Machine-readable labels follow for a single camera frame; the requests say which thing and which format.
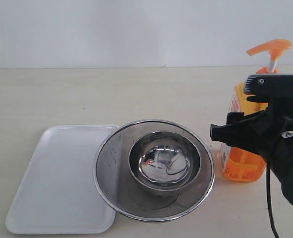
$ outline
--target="orange pump head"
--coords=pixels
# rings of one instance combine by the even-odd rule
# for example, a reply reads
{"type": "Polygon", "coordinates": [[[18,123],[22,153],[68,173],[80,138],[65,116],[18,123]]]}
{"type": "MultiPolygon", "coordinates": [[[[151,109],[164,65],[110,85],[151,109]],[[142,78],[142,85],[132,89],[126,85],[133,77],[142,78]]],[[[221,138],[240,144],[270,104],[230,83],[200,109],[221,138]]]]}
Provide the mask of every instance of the orange pump head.
{"type": "Polygon", "coordinates": [[[246,51],[250,56],[253,56],[257,53],[268,51],[271,55],[270,63],[268,67],[264,67],[258,71],[258,73],[272,73],[277,72],[275,69],[276,62],[278,58],[284,53],[285,50],[290,49],[292,43],[289,40],[285,39],[274,39],[272,41],[268,41],[261,45],[258,45],[248,51],[246,51]]]}

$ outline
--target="white table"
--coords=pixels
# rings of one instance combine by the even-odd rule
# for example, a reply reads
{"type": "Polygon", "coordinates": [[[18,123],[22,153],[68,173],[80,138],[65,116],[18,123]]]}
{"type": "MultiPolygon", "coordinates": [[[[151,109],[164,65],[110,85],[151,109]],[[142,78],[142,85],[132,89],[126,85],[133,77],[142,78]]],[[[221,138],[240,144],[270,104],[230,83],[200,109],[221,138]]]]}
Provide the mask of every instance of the white table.
{"type": "MultiPolygon", "coordinates": [[[[213,150],[219,144],[210,141],[210,124],[225,123],[233,87],[259,68],[0,70],[0,238],[15,237],[5,217],[47,127],[168,119],[193,130],[213,150]]],[[[280,70],[293,72],[293,66],[280,70]]],[[[271,188],[277,230],[282,238],[293,237],[293,207],[274,177],[271,188]]],[[[271,238],[265,179],[235,183],[216,168],[211,194],[189,215],[164,224],[117,215],[108,231],[84,237],[271,238]]]]}

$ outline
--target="white background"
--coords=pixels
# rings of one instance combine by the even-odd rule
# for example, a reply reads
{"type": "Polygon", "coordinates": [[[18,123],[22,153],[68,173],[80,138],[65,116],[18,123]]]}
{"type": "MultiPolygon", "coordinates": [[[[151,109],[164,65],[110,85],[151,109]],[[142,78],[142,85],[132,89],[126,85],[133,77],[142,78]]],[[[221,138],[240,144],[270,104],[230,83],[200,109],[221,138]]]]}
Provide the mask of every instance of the white background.
{"type": "Polygon", "coordinates": [[[245,51],[275,38],[293,0],[0,0],[0,68],[267,64],[245,51]]]}

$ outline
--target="white label sticker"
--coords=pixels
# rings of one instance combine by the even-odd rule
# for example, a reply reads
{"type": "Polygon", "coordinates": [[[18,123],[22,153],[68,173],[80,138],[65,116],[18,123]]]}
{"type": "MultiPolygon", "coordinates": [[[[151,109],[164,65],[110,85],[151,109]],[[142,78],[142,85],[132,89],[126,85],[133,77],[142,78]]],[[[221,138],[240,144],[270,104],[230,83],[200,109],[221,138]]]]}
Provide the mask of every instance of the white label sticker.
{"type": "Polygon", "coordinates": [[[282,137],[283,138],[289,138],[289,137],[293,137],[293,131],[292,130],[289,130],[289,131],[284,131],[283,133],[282,133],[282,137]]]}

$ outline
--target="large metal bowl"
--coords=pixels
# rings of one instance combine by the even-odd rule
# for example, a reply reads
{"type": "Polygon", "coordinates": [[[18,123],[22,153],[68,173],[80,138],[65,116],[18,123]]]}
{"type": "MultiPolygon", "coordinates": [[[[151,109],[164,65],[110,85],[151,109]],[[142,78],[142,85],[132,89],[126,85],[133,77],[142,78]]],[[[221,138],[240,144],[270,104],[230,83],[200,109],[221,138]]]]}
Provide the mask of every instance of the large metal bowl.
{"type": "Polygon", "coordinates": [[[205,144],[187,128],[165,120],[141,120],[120,127],[101,144],[95,159],[94,182],[101,197],[119,213],[141,221],[170,221],[188,214],[207,197],[214,182],[212,156],[205,144]],[[183,178],[192,173],[181,176],[182,186],[189,184],[186,189],[169,196],[142,188],[132,176],[130,151],[141,138],[154,132],[182,136],[191,142],[200,158],[199,173],[190,176],[190,180],[183,178]]]}
{"type": "Polygon", "coordinates": [[[142,189],[159,196],[178,195],[197,178],[200,155],[186,137],[156,131],[135,142],[129,154],[129,169],[142,189]]]}

